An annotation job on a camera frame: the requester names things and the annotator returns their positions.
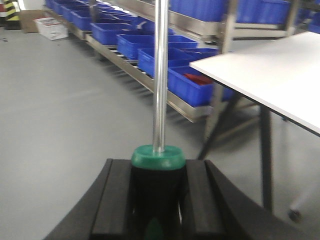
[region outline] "roller conveyor rack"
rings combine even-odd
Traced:
[[[151,21],[155,20],[155,6],[152,3],[141,0],[110,0],[109,3],[128,10],[138,16],[144,17]],[[233,39],[277,39],[289,36],[294,32],[293,22],[298,10],[299,0],[292,0],[291,8],[285,24],[255,24],[255,23],[236,23],[237,0],[230,0],[228,4],[228,13],[222,22],[201,21],[177,12],[169,11],[169,26],[193,38],[202,41],[214,41],[220,43],[220,53],[226,53],[230,49]],[[116,46],[102,45],[91,36],[90,31],[82,31],[72,23],[65,20],[61,15],[56,14],[50,8],[44,6],[44,10],[62,22],[71,33],[80,40],[87,43],[101,56],[107,58],[120,69],[125,71],[136,81],[142,84],[151,92],[154,91],[154,80],[152,77],[141,71],[137,67],[137,62],[126,59],[117,52]],[[193,107],[187,102],[167,92],[167,103],[178,113],[194,123],[201,119],[206,119],[205,137],[207,137],[213,129],[217,115],[223,111],[226,102],[222,102],[218,96],[222,95],[222,88],[217,85],[214,90],[213,101],[211,105]],[[252,106],[253,103],[243,98],[237,105],[237,109]],[[232,133],[236,129],[245,127],[258,118],[253,117],[245,122],[241,122],[236,128],[231,129],[228,133]]]
[[[77,36],[80,40],[86,40],[87,43],[99,54],[117,65],[131,77],[137,80],[140,84],[145,86],[148,90],[150,90],[151,92],[154,91],[153,78],[137,67],[137,61],[128,60],[122,54],[117,52],[117,46],[102,45],[91,36],[90,31],[80,30],[72,23],[65,20],[61,15],[56,14],[50,8],[44,7],[44,10],[49,15],[62,22],[69,29],[69,31]],[[177,112],[183,115],[186,119],[193,123],[210,115],[212,111],[212,107],[209,105],[193,107],[170,91],[167,92],[167,103]]]

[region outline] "green base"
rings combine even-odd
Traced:
[[[143,145],[134,150],[132,165],[141,169],[170,171],[186,165],[182,150],[176,146],[165,146],[164,152],[153,152],[152,145]]]

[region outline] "black table leg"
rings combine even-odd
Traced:
[[[260,140],[261,140],[261,177],[262,205],[273,211],[273,163],[271,143],[270,111],[266,106],[260,106]]]
[[[197,159],[198,160],[203,160],[205,159],[205,157],[207,156],[209,149],[212,147],[214,141],[216,140],[219,132],[222,130],[222,127],[224,125],[224,123],[226,122],[226,119],[228,119],[228,117],[230,116],[230,114],[232,113],[232,111],[234,110],[235,106],[237,105],[239,99],[240,99],[241,95],[237,92],[235,92],[233,94],[233,96],[231,97],[231,99],[229,100],[229,103],[227,104],[226,108],[224,109],[224,111],[221,113],[218,122],[216,123],[214,129],[212,130],[212,132],[210,133],[207,141],[204,143]]]

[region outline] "metal shelf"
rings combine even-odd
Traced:
[[[102,45],[90,34],[86,35],[86,41],[98,53],[121,68],[132,78],[145,86],[148,90],[150,90],[151,92],[154,91],[153,78],[148,76],[145,72],[141,71],[137,67],[136,61],[127,60],[122,54],[117,52],[115,46]],[[212,111],[211,106],[193,107],[170,91],[167,92],[167,103],[192,123],[205,118],[206,116],[210,115]]]
[[[141,0],[111,0],[125,10],[151,21],[155,20],[155,6],[151,3]],[[183,31],[195,38],[208,41],[219,38],[220,22],[201,21],[190,16],[186,16],[174,11],[169,11],[169,25],[171,28]],[[281,38],[286,36],[283,25],[275,24],[256,24],[256,23],[236,23],[234,25],[235,39],[243,38]]]
[[[302,2],[302,7],[311,11],[320,12],[320,5],[314,2]]]
[[[77,36],[77,38],[79,38],[80,40],[86,40],[86,35],[91,33],[91,31],[83,31],[83,30],[77,28],[71,22],[65,20],[63,16],[56,14],[52,9],[50,9],[50,8],[48,8],[46,6],[43,7],[43,10],[46,13],[48,13],[49,15],[51,15],[53,18],[57,19],[63,25],[65,25],[66,28],[71,33],[73,33],[75,36]]]

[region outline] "concrete floor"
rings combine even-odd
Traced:
[[[153,98],[74,37],[50,41],[0,31],[2,37],[8,42],[0,41],[0,239],[40,240],[85,193],[106,158],[129,159],[152,142]],[[237,42],[234,49],[251,44]],[[292,201],[319,182],[320,139],[272,118],[275,215],[320,238],[318,192],[301,204],[300,224],[287,216]],[[190,123],[168,108],[168,145],[193,159],[203,135],[204,122]],[[208,159],[261,202],[256,124],[220,141]]]

